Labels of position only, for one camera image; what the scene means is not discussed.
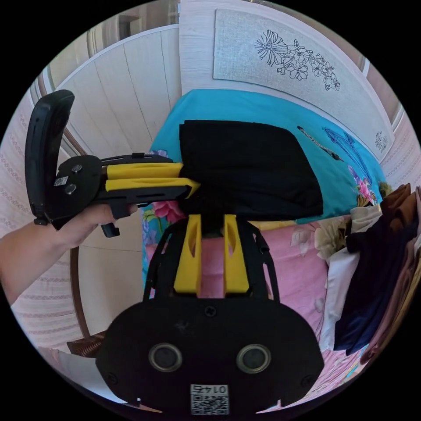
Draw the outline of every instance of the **folded black fabric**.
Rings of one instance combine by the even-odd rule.
[[[255,221],[323,214],[318,180],[296,137],[240,121],[180,125],[181,177],[201,183],[180,201],[187,214],[236,214]]]

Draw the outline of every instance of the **navy blue clothing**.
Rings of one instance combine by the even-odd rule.
[[[418,216],[402,231],[391,235],[382,216],[366,232],[346,239],[350,253],[360,260],[346,295],[340,320],[335,324],[335,351],[347,355],[367,345],[382,321],[403,265],[405,247],[417,236]]]

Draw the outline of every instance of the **printed number label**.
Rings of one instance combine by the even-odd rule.
[[[192,415],[228,415],[227,385],[190,385]]]
[[[68,177],[57,178],[56,181],[54,182],[54,187],[64,186],[67,183],[67,179]]]

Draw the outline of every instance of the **screw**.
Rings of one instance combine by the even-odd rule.
[[[208,316],[208,317],[216,316],[216,308],[213,306],[207,306],[205,308],[205,316]]]
[[[314,380],[314,376],[312,376],[311,374],[304,376],[303,379],[301,380],[301,386],[307,387],[310,383],[313,382],[313,380]]]
[[[82,169],[82,165],[81,164],[77,164],[77,165],[75,165],[72,169],[71,169],[71,171],[73,172],[73,173],[78,173],[80,170]]]
[[[64,191],[67,194],[72,194],[74,191],[76,190],[76,184],[69,184],[68,186],[66,186],[66,188],[64,189]]]
[[[116,385],[118,383],[117,376],[114,373],[108,373],[107,374],[107,380],[112,385]]]

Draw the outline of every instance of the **human hand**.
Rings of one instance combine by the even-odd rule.
[[[130,214],[137,211],[137,205],[128,207]],[[109,205],[92,205],[72,218],[59,231],[57,241],[66,249],[80,246],[98,225],[115,222]]]

